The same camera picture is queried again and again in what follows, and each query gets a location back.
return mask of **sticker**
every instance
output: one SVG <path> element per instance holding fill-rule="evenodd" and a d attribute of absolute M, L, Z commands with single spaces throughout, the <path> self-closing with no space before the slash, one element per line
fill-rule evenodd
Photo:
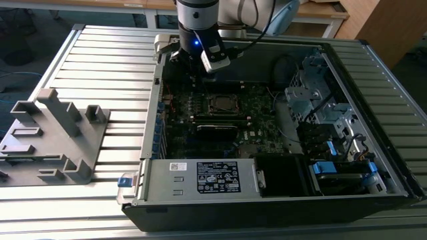
<path fill-rule="evenodd" d="M 122 4 L 125 7 L 141 8 L 141 4 Z"/>
<path fill-rule="evenodd" d="M 170 162 L 169 171 L 186 171 L 186 162 Z"/>
<path fill-rule="evenodd" d="M 236 161 L 197 162 L 196 179 L 197 192 L 201 194 L 241 192 Z"/>

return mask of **aluminum slotted table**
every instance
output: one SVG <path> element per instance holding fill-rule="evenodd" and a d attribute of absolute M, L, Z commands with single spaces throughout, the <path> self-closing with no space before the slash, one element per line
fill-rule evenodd
<path fill-rule="evenodd" d="M 425 202 L 349 224 L 155 233 L 134 227 L 115 202 L 117 178 L 138 168 L 155 64 L 153 41 L 159 33 L 176 31 L 82 25 L 70 31 L 29 101 L 39 88 L 54 88 L 58 98 L 71 101 L 77 108 L 99 105 L 110 109 L 93 179 L 87 185 L 0 188 L 0 239 L 246 239 L 302 233 L 316 233 L 316 239 L 360 239 L 378 234 L 382 238 L 425 235 Z M 356 40 L 280 39 L 332 45 L 385 133 L 427 188 L 427 116 L 370 47 Z M 127 188 L 123 197 L 131 198 L 131 194 Z"/>

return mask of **blue tab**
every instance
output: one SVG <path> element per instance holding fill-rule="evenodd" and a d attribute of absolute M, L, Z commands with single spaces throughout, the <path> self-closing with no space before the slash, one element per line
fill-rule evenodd
<path fill-rule="evenodd" d="M 118 188 L 130 188 L 133 179 L 129 177 L 118 177 L 117 186 Z"/>
<path fill-rule="evenodd" d="M 368 163 L 368 168 L 370 169 L 372 173 L 378 171 L 378 169 L 376 168 L 374 162 Z"/>
<path fill-rule="evenodd" d="M 314 174 L 336 174 L 336 168 L 330 161 L 317 161 L 312 165 Z"/>
<path fill-rule="evenodd" d="M 158 143 L 159 135 L 153 135 L 151 140 L 153 140 L 154 143 Z"/>
<path fill-rule="evenodd" d="M 153 132 L 154 132 L 155 134 L 159 133 L 159 130 L 161 130 L 159 126 L 154 126 L 154 127 L 153 127 Z"/>
<path fill-rule="evenodd" d="M 332 154 L 333 156 L 336 156 L 337 153 L 336 153 L 336 150 L 334 150 L 334 147 L 333 147 L 333 143 L 332 143 L 330 141 L 326 141 L 325 143 L 326 143 L 326 145 L 328 145 L 328 148 L 330 149 L 330 154 Z"/>
<path fill-rule="evenodd" d="M 158 145 L 157 144 L 153 144 L 151 145 L 151 151 L 154 152 L 154 153 L 157 153 L 158 152 Z"/>
<path fill-rule="evenodd" d="M 157 113 L 159 114 L 165 109 L 165 104 L 163 102 L 158 102 L 157 103 Z"/>

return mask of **cable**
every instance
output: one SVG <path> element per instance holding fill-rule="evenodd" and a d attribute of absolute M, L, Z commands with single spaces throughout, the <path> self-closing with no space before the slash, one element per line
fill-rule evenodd
<path fill-rule="evenodd" d="M 240 53 L 242 53 L 245 50 L 248 50 L 249 48 L 253 47 L 253 45 L 261 40 L 261 38 L 264 37 L 266 30 L 269 28 L 269 25 L 272 23 L 272 18 L 273 18 L 273 14 L 274 14 L 274 8 L 276 8 L 276 0 L 272 0 L 272 7 L 270 7 L 270 13 L 268 16 L 268 21 L 266 21 L 266 26 L 264 27 L 264 30 L 261 31 L 261 34 L 258 35 L 258 37 L 240 50 Z"/>
<path fill-rule="evenodd" d="M 357 156 L 357 158 L 354 159 L 356 161 L 360 161 L 361 157 L 364 157 L 369 152 L 369 148 L 365 145 L 365 141 L 361 141 L 360 143 L 361 143 L 361 146 L 364 147 L 364 150 L 362 150 L 361 154 Z"/>
<path fill-rule="evenodd" d="M 272 100 L 272 107 L 270 107 L 270 111 L 274 111 L 274 104 L 276 104 L 276 99 L 277 99 L 277 96 L 281 92 L 277 92 L 274 97 L 273 97 L 273 100 Z"/>
<path fill-rule="evenodd" d="M 14 101 L 3 101 L 3 100 L 0 100 L 0 103 L 5 103 L 5 104 L 15 104 Z"/>
<path fill-rule="evenodd" d="M 329 99 L 333 97 L 332 92 L 326 95 L 326 97 L 321 100 L 321 102 L 318 103 L 318 105 L 309 111 L 309 113 L 306 114 L 306 116 L 304 117 L 302 122 L 306 121 L 306 119 L 318 111 L 318 109 L 326 104 L 326 102 L 329 101 Z"/>
<path fill-rule="evenodd" d="M 274 96 L 273 96 L 272 92 L 269 91 L 269 88 L 268 88 L 268 87 L 266 87 L 266 91 L 268 91 L 268 93 L 269 93 L 269 96 L 270 96 L 272 98 L 274 98 Z"/>
<path fill-rule="evenodd" d="M 349 139 L 344 155 L 341 156 L 342 157 L 342 159 L 341 159 L 342 161 L 345 160 L 345 158 L 348 156 L 348 153 L 349 153 L 349 149 L 352 148 L 352 142 L 356 139 L 356 137 L 358 137 L 358 136 L 362 136 L 362 134 L 361 133 L 356 133 Z"/>
<path fill-rule="evenodd" d="M 254 16 L 254 23 L 252 26 L 249 26 L 250 28 L 253 28 L 256 26 L 256 24 L 258 24 L 258 19 L 260 19 L 258 5 L 256 4 L 256 0 L 252 0 L 252 2 L 253 2 L 256 16 Z"/>
<path fill-rule="evenodd" d="M 286 138 L 288 140 L 290 140 L 292 142 L 301 144 L 300 141 L 296 141 L 296 140 L 293 140 L 292 138 L 289 138 L 289 137 L 282 133 L 282 131 L 280 130 L 280 128 L 277 128 L 277 129 L 278 129 L 278 132 L 281 133 L 282 137 L 285 137 L 285 138 Z"/>
<path fill-rule="evenodd" d="M 42 75 L 39 73 L 35 73 L 35 72 L 17 71 L 17 72 L 9 72 L 9 73 L 1 75 L 0 78 L 6 77 L 6 76 L 13 75 L 13 74 L 22 74 L 22 75 L 27 74 L 27 75 L 37 75 L 39 78 L 42 77 Z"/>

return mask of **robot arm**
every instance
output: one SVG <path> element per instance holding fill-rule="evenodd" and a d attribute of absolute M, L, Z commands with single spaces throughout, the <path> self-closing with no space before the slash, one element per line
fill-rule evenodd
<path fill-rule="evenodd" d="M 296 15 L 298 0 L 176 0 L 178 54 L 201 60 L 208 73 L 230 63 L 218 34 L 221 25 L 249 25 L 264 34 L 281 34 Z"/>
<path fill-rule="evenodd" d="M 208 73 L 229 65 L 218 34 L 218 0 L 176 0 L 180 48 L 200 58 Z"/>

